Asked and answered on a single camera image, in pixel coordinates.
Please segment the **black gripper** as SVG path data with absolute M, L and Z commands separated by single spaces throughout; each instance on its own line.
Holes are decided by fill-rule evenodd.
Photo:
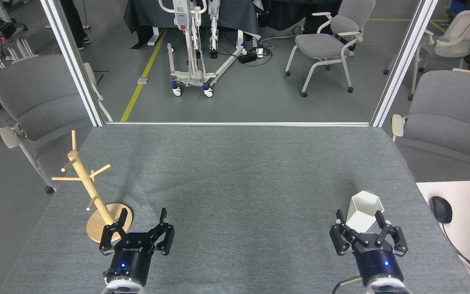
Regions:
M 335 224 L 330 228 L 330 238 L 337 255 L 343 256 L 349 250 L 350 245 L 357 263 L 363 285 L 377 278 L 392 277 L 403 282 L 403 275 L 394 255 L 403 257 L 408 251 L 403 231 L 399 226 L 390 225 L 380 210 L 375 213 L 381 233 L 361 233 L 360 238 L 368 241 L 363 244 L 358 241 L 359 233 L 351 229 L 345 222 L 341 209 L 337 209 Z M 385 238 L 390 235 L 394 246 L 390 245 Z
M 100 252 L 106 256 L 112 254 L 112 249 L 114 250 L 110 268 L 103 272 L 103 277 L 106 283 L 125 279 L 145 287 L 154 251 L 160 251 L 165 256 L 169 254 L 175 229 L 166 219 L 166 208 L 162 208 L 159 224 L 145 233 L 125 233 L 123 226 L 127 216 L 127 209 L 123 208 L 116 222 L 103 227 Z M 121 240 L 112 246 L 111 238 L 116 232 L 119 233 Z M 164 239 L 155 244 L 163 234 Z

